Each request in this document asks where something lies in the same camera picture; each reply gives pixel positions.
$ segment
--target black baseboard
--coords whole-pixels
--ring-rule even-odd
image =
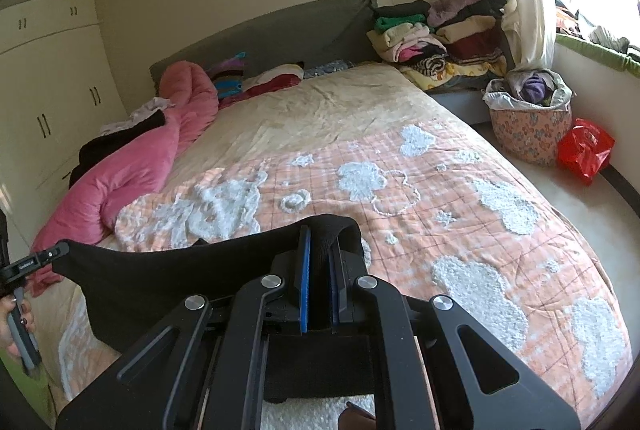
[[[640,193],[620,174],[613,166],[603,168],[600,174],[609,184],[616,189],[616,192],[631,206],[632,210],[640,217]]]

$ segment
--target white floor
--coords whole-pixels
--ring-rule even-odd
[[[640,218],[601,176],[586,187],[564,169],[531,165],[504,153],[491,125],[476,130],[587,239],[611,279],[636,357],[640,350]]]

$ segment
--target orange plastic bag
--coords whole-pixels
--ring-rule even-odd
[[[558,163],[590,185],[596,174],[609,165],[616,141],[599,125],[575,118],[575,125],[558,143]]]

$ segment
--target gray headboard cover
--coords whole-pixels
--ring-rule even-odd
[[[207,69],[245,51],[245,77],[300,61],[309,69],[337,59],[378,60],[366,36],[376,6],[376,0],[318,0],[246,20],[153,64],[156,93],[164,70],[179,60]]]

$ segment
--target white wardrobe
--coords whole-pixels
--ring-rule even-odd
[[[67,191],[80,147],[126,117],[94,0],[0,11],[0,202],[26,245]]]

